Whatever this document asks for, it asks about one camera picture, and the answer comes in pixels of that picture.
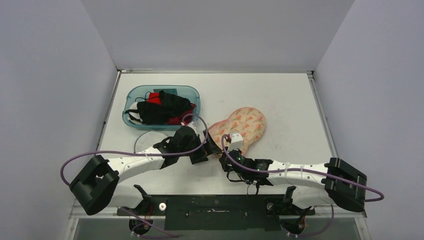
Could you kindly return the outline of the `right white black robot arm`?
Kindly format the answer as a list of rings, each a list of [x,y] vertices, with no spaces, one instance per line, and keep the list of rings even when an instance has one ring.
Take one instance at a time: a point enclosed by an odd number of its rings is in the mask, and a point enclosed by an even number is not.
[[[271,159],[244,157],[239,150],[223,153],[219,162],[224,172],[235,172],[242,181],[260,186],[293,186],[282,207],[290,215],[301,209],[337,205],[361,213],[365,210],[367,176],[347,163],[332,157],[318,164],[291,164]]]

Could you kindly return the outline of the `peach floral padded bra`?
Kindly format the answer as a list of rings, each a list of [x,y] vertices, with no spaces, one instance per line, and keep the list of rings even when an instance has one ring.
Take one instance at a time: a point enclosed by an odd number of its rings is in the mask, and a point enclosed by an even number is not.
[[[241,152],[244,154],[264,135],[266,127],[267,119],[260,110],[254,107],[241,107],[230,114],[228,118],[211,125],[208,132],[219,147],[222,146],[222,135],[233,132],[240,133],[243,138]]]

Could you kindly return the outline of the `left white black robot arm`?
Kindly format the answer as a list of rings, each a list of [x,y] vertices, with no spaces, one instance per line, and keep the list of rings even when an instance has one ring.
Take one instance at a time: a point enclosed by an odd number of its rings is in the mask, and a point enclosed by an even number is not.
[[[108,206],[128,207],[136,215],[149,210],[147,193],[138,186],[122,186],[120,183],[154,170],[175,164],[181,157],[189,157],[191,164],[208,161],[221,148],[203,131],[204,139],[193,127],[182,126],[153,146],[138,152],[125,153],[122,157],[106,159],[95,154],[76,177],[68,184],[76,200],[89,216],[101,212]]]

